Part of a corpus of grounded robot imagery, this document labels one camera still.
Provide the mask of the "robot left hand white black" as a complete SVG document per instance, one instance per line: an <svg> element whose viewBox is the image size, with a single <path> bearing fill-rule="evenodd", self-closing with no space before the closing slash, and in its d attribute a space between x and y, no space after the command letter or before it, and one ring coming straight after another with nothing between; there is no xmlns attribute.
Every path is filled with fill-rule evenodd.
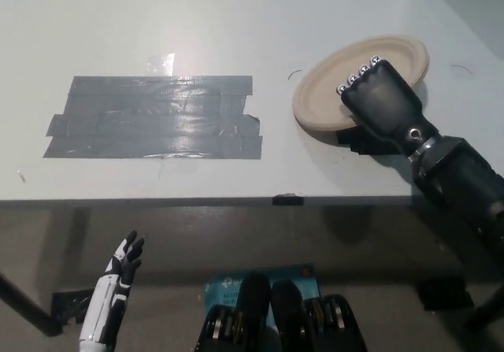
<svg viewBox="0 0 504 352"><path fill-rule="evenodd" d="M124 238L97 281L80 333L80 351L114 351L145 239Z"/></svg>

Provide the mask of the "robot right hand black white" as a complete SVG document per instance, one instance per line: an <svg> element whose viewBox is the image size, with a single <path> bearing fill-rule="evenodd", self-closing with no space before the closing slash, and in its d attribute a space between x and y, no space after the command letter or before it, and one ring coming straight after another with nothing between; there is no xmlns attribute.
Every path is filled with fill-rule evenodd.
<svg viewBox="0 0 504 352"><path fill-rule="evenodd" d="M336 91L357 124L340 132L353 152L409 157L438 129L423 114L423 103L387 60L377 60L360 76L351 76Z"/></svg>

